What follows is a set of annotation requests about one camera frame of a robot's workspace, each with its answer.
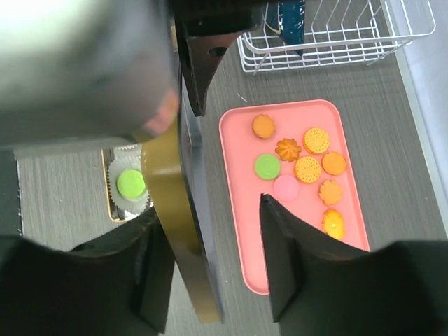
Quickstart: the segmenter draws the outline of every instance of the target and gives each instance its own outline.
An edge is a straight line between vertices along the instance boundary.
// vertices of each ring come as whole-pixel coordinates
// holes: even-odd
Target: tabletop
[[[308,99],[327,99],[341,113],[371,249],[397,239],[446,237],[395,56],[370,67],[252,76],[241,70],[233,45],[201,120],[225,320],[199,323],[176,270],[166,335],[279,335],[269,298],[242,280],[218,122],[234,107]],[[68,250],[117,225],[107,216],[98,150],[22,158],[18,165],[24,236]]]

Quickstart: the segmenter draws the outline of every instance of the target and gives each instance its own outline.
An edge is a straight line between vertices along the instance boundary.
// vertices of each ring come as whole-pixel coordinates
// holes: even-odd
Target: wire rack
[[[285,45],[264,24],[237,39],[245,72],[366,62],[432,34],[429,0],[307,0],[304,44]],[[304,50],[298,56],[294,50]]]

